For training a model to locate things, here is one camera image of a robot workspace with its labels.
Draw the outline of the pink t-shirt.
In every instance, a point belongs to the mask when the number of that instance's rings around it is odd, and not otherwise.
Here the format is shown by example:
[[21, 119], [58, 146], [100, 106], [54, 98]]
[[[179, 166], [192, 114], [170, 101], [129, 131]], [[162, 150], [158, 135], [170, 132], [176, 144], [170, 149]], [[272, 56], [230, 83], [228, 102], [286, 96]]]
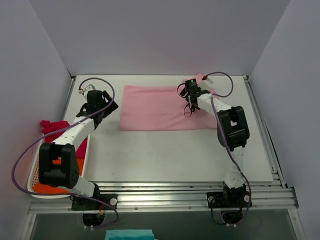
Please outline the pink t-shirt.
[[215, 129], [217, 121], [205, 110], [190, 113], [176, 86], [126, 85], [123, 90], [119, 130], [184, 131]]

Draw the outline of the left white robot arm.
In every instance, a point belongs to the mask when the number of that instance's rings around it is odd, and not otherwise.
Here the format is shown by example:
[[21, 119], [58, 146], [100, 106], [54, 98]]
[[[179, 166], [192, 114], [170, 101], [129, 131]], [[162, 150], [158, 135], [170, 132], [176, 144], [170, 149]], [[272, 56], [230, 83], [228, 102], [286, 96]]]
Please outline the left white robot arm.
[[81, 195], [90, 210], [100, 206], [101, 197], [94, 183], [80, 174], [77, 150], [99, 124], [119, 106], [104, 90], [89, 90], [86, 103], [74, 119], [76, 124], [51, 143], [42, 143], [38, 154], [38, 181], [50, 187]]

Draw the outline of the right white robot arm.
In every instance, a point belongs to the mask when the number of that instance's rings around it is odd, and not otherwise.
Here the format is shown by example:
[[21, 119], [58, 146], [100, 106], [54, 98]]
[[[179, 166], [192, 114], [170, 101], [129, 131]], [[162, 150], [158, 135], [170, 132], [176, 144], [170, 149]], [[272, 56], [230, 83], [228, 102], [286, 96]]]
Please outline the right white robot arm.
[[222, 200], [225, 205], [232, 207], [240, 198], [249, 196], [242, 168], [250, 131], [244, 109], [221, 101], [221, 98], [227, 98], [233, 92], [234, 83], [231, 83], [231, 90], [226, 95], [210, 91], [211, 83], [207, 76], [202, 78], [200, 84], [195, 78], [185, 80], [179, 95], [187, 101], [187, 107], [192, 113], [204, 110], [216, 119], [218, 141], [232, 161], [224, 177]]

